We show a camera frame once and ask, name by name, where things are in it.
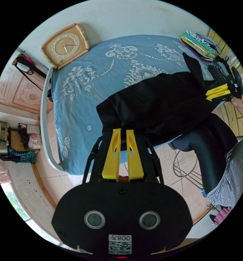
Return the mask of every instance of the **human hand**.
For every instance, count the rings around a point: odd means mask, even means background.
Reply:
[[[231,103],[232,103],[232,105],[233,106],[235,106],[235,107],[240,107],[242,104],[243,104],[243,100],[241,100],[241,99],[238,99],[238,98],[236,98],[236,97],[233,97],[232,99],[231,99]]]

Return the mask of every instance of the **qr code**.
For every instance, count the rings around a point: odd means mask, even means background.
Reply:
[[[109,241],[109,254],[132,254],[132,242]]]

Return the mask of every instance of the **camera lens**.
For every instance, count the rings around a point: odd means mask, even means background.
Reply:
[[[100,229],[105,225],[105,217],[99,211],[89,211],[84,216],[85,224],[92,229]]]
[[[160,223],[160,216],[154,211],[148,211],[141,215],[139,224],[143,229],[151,230],[156,228]]]

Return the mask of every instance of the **bed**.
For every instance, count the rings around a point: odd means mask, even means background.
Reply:
[[[183,52],[196,58],[177,38],[133,35],[101,42],[62,69],[51,68],[41,104],[41,134],[49,163],[58,171],[83,175],[91,149],[102,135],[96,106],[145,78],[189,71]],[[204,79],[213,80],[207,70],[209,64],[199,62]],[[52,156],[46,125],[50,78],[60,164]],[[126,151],[121,152],[120,163],[124,162],[127,162]]]

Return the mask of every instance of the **electrical outlet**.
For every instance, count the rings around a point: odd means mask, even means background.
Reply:
[[[40,134],[40,127],[35,125],[27,124],[26,126],[27,134]]]

